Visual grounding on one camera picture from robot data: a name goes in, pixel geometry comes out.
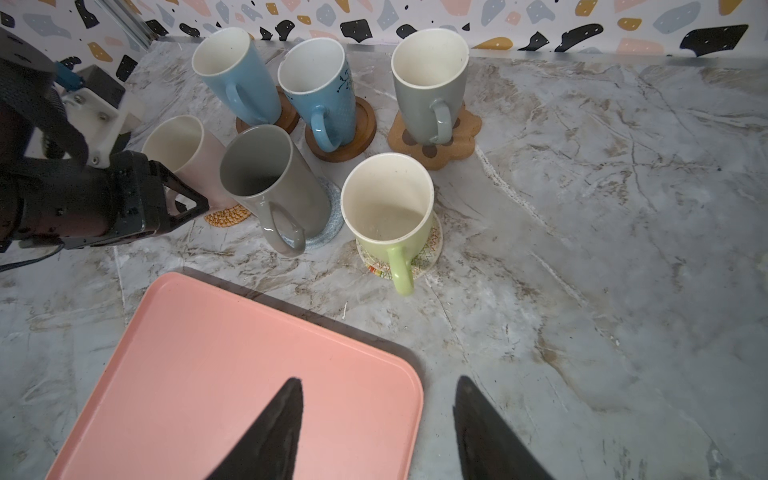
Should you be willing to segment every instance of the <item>pink tray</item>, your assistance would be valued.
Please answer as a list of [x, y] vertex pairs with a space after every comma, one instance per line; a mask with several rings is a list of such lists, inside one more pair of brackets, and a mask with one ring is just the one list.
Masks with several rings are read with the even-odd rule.
[[407, 477], [424, 402], [407, 362], [168, 273], [48, 478], [206, 478], [291, 376], [304, 392], [296, 480]]

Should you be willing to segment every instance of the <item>gray-green mug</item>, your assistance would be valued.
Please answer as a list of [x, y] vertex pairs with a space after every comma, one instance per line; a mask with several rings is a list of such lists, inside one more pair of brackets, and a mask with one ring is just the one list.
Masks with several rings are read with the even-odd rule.
[[468, 63], [467, 42], [446, 28], [412, 33], [392, 53], [397, 105], [420, 144], [450, 142], [464, 101]]
[[220, 176], [232, 198], [259, 217], [266, 241], [286, 257], [304, 253], [306, 239], [328, 223], [330, 200], [280, 127], [257, 125], [237, 135], [224, 152]]

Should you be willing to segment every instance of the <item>light blue mug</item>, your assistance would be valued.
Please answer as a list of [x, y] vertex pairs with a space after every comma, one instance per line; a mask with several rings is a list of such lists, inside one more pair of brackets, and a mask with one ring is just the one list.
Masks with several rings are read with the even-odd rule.
[[277, 69], [277, 81], [320, 149], [332, 152], [353, 140], [355, 88], [339, 42], [312, 38], [291, 48]]
[[192, 55], [192, 69], [245, 123], [273, 124], [280, 118], [272, 76], [242, 28], [225, 28], [203, 40]]

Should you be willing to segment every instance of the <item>backsplash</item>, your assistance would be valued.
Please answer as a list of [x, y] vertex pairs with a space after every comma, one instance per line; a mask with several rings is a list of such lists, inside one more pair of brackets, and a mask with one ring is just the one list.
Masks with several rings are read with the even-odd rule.
[[768, 57], [766, 0], [125, 0], [159, 35], [391, 44], [443, 27], [472, 47]]
[[121, 82], [144, 54], [93, 0], [2, 0], [0, 22], [53, 61], [96, 64]]

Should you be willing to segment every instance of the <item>mug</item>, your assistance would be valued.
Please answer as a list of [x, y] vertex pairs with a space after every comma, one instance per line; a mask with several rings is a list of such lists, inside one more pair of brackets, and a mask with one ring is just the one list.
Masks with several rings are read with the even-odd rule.
[[344, 221], [368, 253], [389, 262], [401, 295], [413, 293], [411, 260], [429, 237], [434, 203], [429, 172], [403, 154], [368, 157], [341, 190]]
[[[181, 115], [166, 120], [155, 128], [144, 142], [141, 153], [165, 165], [181, 181], [208, 199], [210, 212], [237, 205], [219, 179], [219, 166], [224, 146], [197, 117]], [[166, 194], [168, 211], [178, 214], [176, 197]]]
[[242, 28], [225, 28], [203, 40], [192, 55], [192, 69], [245, 123], [273, 124], [280, 118], [272, 76]]
[[392, 53], [402, 120], [422, 145], [447, 144], [464, 101], [469, 46], [455, 31], [412, 33]]
[[229, 194], [259, 217], [266, 241], [277, 253], [298, 257], [306, 239], [328, 223], [330, 200], [280, 127], [258, 125], [237, 135], [224, 153], [220, 174]]
[[312, 38], [291, 48], [277, 69], [277, 81], [323, 151], [353, 140], [355, 88], [339, 42]]

